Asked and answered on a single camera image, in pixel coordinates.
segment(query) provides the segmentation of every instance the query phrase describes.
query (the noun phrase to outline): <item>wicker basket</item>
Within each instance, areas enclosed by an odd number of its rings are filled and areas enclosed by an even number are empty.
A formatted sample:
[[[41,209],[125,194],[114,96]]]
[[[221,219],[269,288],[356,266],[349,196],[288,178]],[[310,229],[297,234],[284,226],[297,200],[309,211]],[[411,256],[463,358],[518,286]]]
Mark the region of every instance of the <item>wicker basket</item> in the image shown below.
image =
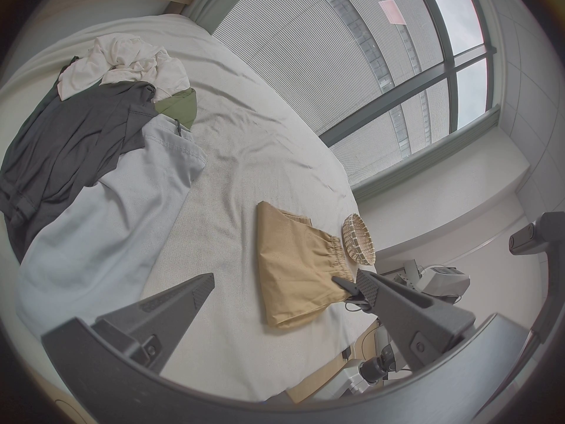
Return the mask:
[[[353,261],[361,265],[375,263],[375,246],[360,216],[357,214],[348,216],[343,222],[342,234],[345,251]]]

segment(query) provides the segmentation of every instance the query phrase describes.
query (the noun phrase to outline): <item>light blue garment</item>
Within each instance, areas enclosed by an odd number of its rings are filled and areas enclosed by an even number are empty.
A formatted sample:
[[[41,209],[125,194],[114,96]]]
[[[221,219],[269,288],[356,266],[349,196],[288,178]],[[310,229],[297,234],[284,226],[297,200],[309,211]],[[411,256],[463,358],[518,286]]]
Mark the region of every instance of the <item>light blue garment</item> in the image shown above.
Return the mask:
[[[154,117],[142,131],[145,147],[123,154],[114,171],[84,187],[30,245],[16,312],[36,337],[75,316],[92,324],[139,300],[206,164],[191,133],[170,117]]]

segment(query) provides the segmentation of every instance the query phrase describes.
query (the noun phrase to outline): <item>white fabric sheet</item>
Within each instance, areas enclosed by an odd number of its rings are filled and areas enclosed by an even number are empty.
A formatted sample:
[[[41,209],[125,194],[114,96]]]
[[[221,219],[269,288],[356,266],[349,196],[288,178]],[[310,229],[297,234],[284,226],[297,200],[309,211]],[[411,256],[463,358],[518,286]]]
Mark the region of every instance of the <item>white fabric sheet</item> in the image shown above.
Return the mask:
[[[119,81],[149,82],[155,86],[153,102],[190,88],[180,60],[171,58],[164,47],[153,46],[128,33],[97,37],[88,54],[59,76],[59,97],[64,101],[100,79],[101,85]]]
[[[205,272],[214,273],[216,287],[161,375],[195,390],[265,400],[339,355],[374,316],[349,313],[340,303],[299,329],[267,327],[255,253],[256,205],[265,200],[308,216],[314,227],[341,237],[343,220],[357,212],[347,175],[332,152],[268,84],[180,15],[97,25],[30,60],[0,90],[1,121],[9,124],[0,125],[0,153],[47,92],[58,68],[73,55],[84,55],[95,37],[113,32],[136,33],[146,42],[165,46],[190,71],[191,86],[198,95],[192,132],[208,157],[143,297]],[[60,385],[41,346],[13,314],[10,294],[17,262],[4,232],[0,257],[7,269],[0,275],[0,302],[6,299],[0,303],[2,319],[7,315],[10,320],[7,329],[20,341],[20,353]]]
[[[38,338],[73,317],[96,317],[139,300],[145,281],[206,156],[165,115],[143,128],[145,147],[33,239],[21,263],[16,311]]]

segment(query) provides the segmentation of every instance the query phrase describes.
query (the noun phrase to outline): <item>window pane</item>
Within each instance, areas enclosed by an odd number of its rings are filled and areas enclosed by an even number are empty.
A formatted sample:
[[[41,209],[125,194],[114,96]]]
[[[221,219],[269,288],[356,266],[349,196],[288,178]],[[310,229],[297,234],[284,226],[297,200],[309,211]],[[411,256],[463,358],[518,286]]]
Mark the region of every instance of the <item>window pane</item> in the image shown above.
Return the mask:
[[[318,135],[443,60],[422,0],[240,0],[214,35]],[[406,157],[403,109],[391,118]]]
[[[436,0],[436,2],[448,29],[455,55],[483,43],[483,33],[471,0]]]
[[[428,104],[425,111],[423,99]],[[400,105],[407,119],[412,153],[449,133],[449,101],[447,80],[429,87]],[[351,186],[400,162],[404,156],[394,129],[394,112],[381,115],[362,128],[338,141],[330,149],[343,164]],[[426,118],[426,130],[414,124]]]
[[[486,60],[457,73],[459,115],[457,129],[478,118],[486,109]]]

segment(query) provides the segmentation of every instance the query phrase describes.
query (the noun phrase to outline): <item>green garment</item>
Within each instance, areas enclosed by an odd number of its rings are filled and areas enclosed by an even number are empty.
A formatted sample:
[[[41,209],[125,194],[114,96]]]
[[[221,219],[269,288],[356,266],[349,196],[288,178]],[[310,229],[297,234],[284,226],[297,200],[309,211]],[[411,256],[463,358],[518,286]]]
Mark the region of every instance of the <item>green garment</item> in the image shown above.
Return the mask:
[[[179,91],[171,97],[156,102],[155,109],[158,113],[176,119],[190,130],[196,118],[196,91],[194,88]]]

